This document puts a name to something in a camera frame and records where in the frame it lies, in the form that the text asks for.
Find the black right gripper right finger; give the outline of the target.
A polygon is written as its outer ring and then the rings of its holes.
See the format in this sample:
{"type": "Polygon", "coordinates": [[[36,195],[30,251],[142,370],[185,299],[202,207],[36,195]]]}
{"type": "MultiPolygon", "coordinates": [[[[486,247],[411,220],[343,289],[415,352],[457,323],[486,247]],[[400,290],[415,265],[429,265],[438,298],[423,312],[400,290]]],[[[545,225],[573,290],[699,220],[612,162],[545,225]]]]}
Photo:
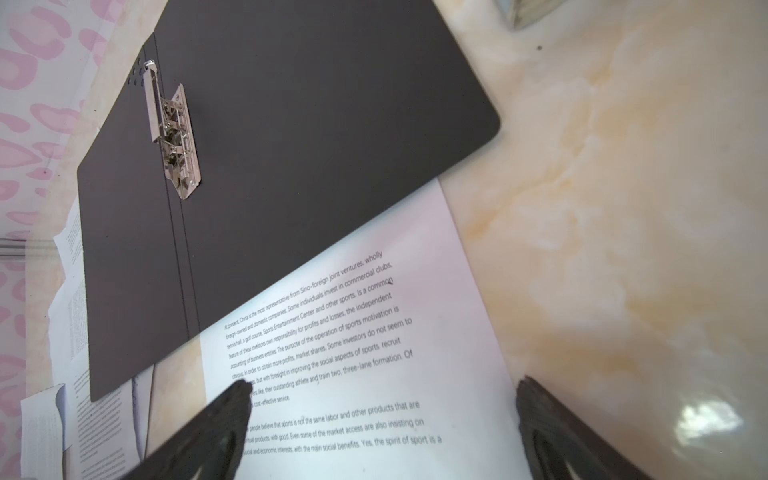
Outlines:
{"type": "Polygon", "coordinates": [[[533,479],[651,479],[534,378],[518,383],[516,408],[533,479]]]}

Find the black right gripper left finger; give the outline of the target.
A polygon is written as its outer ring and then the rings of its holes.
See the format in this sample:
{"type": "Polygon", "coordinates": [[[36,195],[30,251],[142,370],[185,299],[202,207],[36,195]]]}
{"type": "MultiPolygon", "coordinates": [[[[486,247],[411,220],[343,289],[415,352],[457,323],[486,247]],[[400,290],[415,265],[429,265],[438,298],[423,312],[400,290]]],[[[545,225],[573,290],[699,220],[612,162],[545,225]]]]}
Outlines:
{"type": "Polygon", "coordinates": [[[127,479],[226,479],[236,476],[251,415],[252,384],[232,383],[127,479]]]}

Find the teal folder with black inside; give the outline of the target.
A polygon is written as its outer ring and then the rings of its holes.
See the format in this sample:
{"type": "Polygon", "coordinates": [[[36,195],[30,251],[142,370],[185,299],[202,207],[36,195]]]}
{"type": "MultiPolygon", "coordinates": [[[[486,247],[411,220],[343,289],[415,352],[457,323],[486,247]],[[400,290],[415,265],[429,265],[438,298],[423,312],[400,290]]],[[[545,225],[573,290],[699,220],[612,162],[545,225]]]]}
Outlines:
{"type": "Polygon", "coordinates": [[[170,1],[77,170],[100,399],[490,142],[430,1],[170,1]]]}

